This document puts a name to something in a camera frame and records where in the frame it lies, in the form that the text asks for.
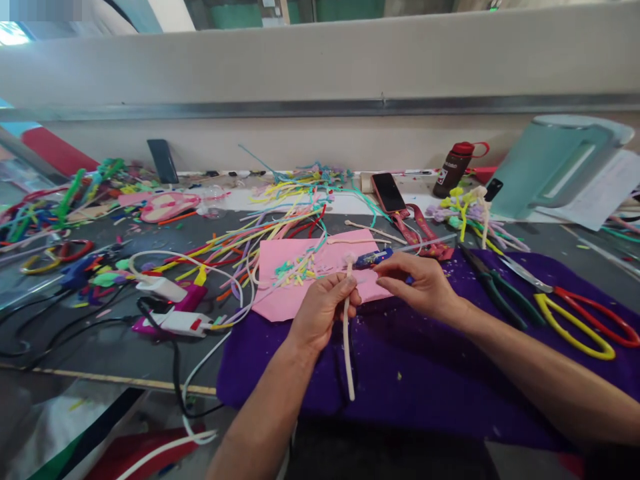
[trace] red bottle cap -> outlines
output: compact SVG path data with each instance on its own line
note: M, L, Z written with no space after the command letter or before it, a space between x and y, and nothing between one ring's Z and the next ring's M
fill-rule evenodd
M460 142L460 143L456 143L453 146L453 148L451 149L451 152L460 157L468 157L473 154L474 148L475 148L475 145L472 143Z

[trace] pliers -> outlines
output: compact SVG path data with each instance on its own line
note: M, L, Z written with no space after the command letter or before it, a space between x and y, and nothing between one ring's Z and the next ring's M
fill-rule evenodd
M512 287L498 270L488 268L482 260L476 257L471 250L464 245L460 245L460 250L465 256L467 261L471 264L477 274L478 280L482 283L485 291L489 295L489 298L493 304L500 310L500 312L516 327L518 330L526 330L527 324L522 317L506 302L499 290L502 290L508 298L510 298L516 305L518 305L528 316L528 318L534 320L538 325L543 326L547 323L538 310L522 295L516 288Z

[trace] hand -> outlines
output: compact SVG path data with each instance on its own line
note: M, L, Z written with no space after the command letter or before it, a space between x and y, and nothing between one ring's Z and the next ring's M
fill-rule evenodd
M342 301L349 297L350 318L355 317L355 308L362 303L357 282L344 273L334 273L316 280L307 291L300 310L293 319L289 339L298 347L310 347L320 352L329 343L334 319L341 319Z
M423 315L453 327L465 316L466 302L453 291L436 260L398 252L373 270L378 285ZM405 283L408 276L413 277L412 285Z

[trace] red phone case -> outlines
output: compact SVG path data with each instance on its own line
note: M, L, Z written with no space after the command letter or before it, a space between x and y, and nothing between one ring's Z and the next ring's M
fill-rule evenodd
M371 176L371 184L373 185L373 191L375 192L375 196L378 197L378 203L380 204L380 208L382 209L382 211L388 215L392 214L393 212L396 211L406 211L407 209L404 208L402 210L386 210L385 208L385 204L384 202L382 202L382 197L380 196L380 192L378 192L378 186L375 184L375 178L377 175L381 175L380 173L376 173L375 175Z

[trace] paper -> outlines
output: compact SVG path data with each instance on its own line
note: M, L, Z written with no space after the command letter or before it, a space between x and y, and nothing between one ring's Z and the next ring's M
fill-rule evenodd
M118 203L121 207L130 207L132 205L137 205L138 203L144 202L144 200L148 200L150 197L154 196L154 192L140 192L140 193L130 193L128 195L119 195Z
M598 231L639 183L640 156L620 150L568 205L536 210Z
M371 239L365 243L334 243L324 244L315 254L315 264L330 267L332 271L346 271L344 257L352 252L356 257L365 253L379 250L369 230L353 230L331 236L334 239L357 240ZM315 280L306 280L302 286L281 286L270 295L266 295L275 282L275 270L280 268L287 260L294 261L306 254L308 248L316 246L318 239L284 239L268 240L260 242L259 278L260 281L268 281L268 285L258 288L253 304L253 310L272 322L284 321L294 318L300 309L302 300ZM353 276L358 281L358 292L362 302L379 300L390 297L391 294L384 288L376 285L377 274L371 270L354 270Z

